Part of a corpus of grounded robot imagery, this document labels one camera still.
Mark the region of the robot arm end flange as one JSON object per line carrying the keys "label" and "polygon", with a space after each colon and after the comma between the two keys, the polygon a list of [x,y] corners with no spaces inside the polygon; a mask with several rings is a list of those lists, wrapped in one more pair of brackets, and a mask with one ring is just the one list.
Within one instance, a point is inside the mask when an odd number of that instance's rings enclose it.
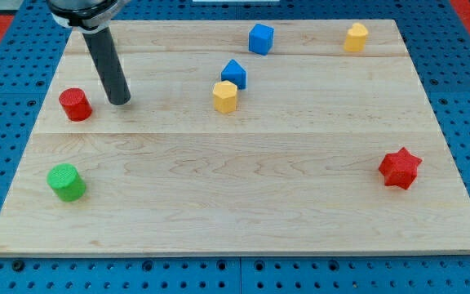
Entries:
{"label": "robot arm end flange", "polygon": [[110,21],[130,0],[46,0],[54,21],[67,29],[96,33],[109,26]]}

